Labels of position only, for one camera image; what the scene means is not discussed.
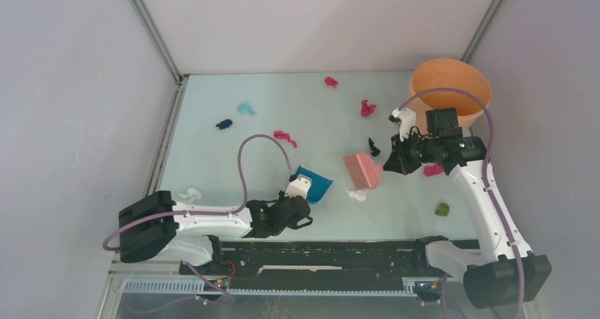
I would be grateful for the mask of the pink plastic brush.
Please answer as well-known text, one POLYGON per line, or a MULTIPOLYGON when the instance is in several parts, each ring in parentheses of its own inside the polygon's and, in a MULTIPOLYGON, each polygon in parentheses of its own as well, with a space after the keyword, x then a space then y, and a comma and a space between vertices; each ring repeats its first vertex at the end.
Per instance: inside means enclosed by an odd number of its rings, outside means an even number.
POLYGON ((356 190, 375 190, 380 185, 383 166, 376 164, 369 154, 359 152, 342 159, 356 190))

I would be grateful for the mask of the blue plastic dustpan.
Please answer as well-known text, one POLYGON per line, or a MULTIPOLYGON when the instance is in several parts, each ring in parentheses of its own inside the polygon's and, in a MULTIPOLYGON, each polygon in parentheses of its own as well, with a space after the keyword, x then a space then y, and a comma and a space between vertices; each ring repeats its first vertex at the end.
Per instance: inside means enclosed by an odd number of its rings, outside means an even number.
POLYGON ((333 180, 325 178, 303 166, 299 166, 296 169, 296 175, 305 177, 311 181, 311 187, 307 194, 307 202, 309 204, 320 202, 333 183, 333 180))

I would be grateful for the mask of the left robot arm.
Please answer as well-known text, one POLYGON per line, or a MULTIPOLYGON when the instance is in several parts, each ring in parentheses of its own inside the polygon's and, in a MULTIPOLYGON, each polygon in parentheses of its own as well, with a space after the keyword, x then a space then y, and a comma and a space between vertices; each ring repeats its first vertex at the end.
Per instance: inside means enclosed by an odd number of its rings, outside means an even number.
POLYGON ((312 224, 311 209, 301 196, 250 200, 234 207, 206 207, 176 202, 159 191, 118 214, 120 261, 138 263, 161 257, 188 262, 207 274, 224 264, 221 240, 269 238, 283 230, 312 224))

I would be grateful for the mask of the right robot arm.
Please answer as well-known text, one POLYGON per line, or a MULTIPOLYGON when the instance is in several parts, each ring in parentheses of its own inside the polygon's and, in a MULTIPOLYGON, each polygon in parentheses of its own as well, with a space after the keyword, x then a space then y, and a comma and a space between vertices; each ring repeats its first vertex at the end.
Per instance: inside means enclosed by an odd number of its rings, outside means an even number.
POLYGON ((391 138, 392 152, 384 171, 409 175, 425 163, 444 169, 465 200, 480 247, 479 255, 458 248, 442 237, 421 240, 411 257, 421 275, 436 269, 459 279, 468 300, 479 309, 535 299, 552 267, 545 255, 535 255, 524 240, 497 191, 482 139, 465 136, 456 110, 429 110, 427 133, 416 126, 416 114, 396 108, 389 120, 399 131, 391 138))

